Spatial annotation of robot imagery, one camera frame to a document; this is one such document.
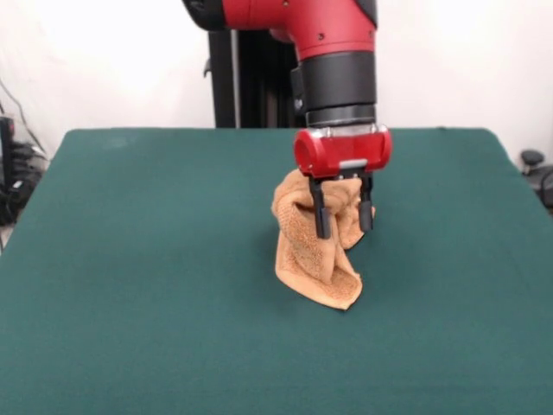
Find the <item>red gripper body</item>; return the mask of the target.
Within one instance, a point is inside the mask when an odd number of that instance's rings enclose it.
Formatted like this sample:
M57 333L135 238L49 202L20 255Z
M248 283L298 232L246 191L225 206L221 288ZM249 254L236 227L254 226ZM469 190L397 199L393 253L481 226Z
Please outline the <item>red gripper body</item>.
M345 170L382 169L391 152L391 132L375 124L303 129L294 141L297 168L315 179L336 177Z

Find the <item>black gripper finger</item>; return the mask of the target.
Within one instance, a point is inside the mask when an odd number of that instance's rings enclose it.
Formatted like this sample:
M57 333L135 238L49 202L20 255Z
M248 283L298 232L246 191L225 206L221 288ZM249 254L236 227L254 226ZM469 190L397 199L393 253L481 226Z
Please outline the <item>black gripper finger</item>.
M309 191L314 202L314 215L316 233L319 239L330 238L329 216L325 206L322 180L310 177L308 179Z
M373 228L372 173L365 173L360 179L359 226L362 231L371 231Z

